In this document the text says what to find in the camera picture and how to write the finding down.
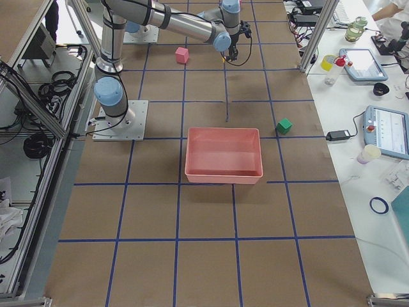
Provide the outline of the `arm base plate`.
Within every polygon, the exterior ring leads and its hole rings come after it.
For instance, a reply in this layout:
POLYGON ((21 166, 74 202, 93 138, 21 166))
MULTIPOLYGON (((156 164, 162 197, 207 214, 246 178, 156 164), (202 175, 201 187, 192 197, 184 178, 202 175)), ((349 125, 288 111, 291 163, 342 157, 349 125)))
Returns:
POLYGON ((157 43, 158 41, 159 28, 156 26, 140 26, 137 32, 125 31, 123 43, 124 44, 149 44, 157 43))
POLYGON ((125 118, 111 118, 105 115, 102 107, 99 110, 99 116, 103 120, 96 122, 93 133, 95 141, 142 141, 146 126, 146 117, 148 114, 147 100, 129 100, 128 111, 125 118))

